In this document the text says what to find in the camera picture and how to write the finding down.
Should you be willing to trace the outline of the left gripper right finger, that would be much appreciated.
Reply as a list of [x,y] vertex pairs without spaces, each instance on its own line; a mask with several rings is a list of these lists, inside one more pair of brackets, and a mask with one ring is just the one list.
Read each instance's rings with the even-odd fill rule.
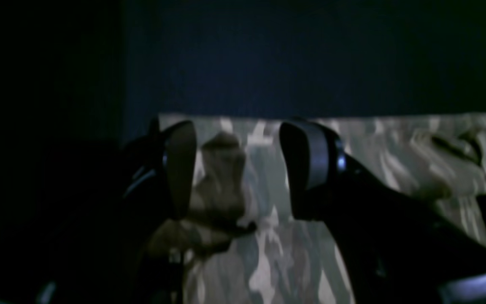
[[295,219],[326,225],[357,304],[486,304],[486,248],[425,203],[386,187],[332,129],[281,124]]

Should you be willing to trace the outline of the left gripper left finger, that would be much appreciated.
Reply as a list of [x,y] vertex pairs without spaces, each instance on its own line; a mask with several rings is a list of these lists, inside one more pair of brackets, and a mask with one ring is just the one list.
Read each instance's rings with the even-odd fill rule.
[[197,136],[189,120],[129,144],[104,189],[49,237],[50,271],[38,304],[181,302],[181,262],[147,254],[169,220],[189,209]]

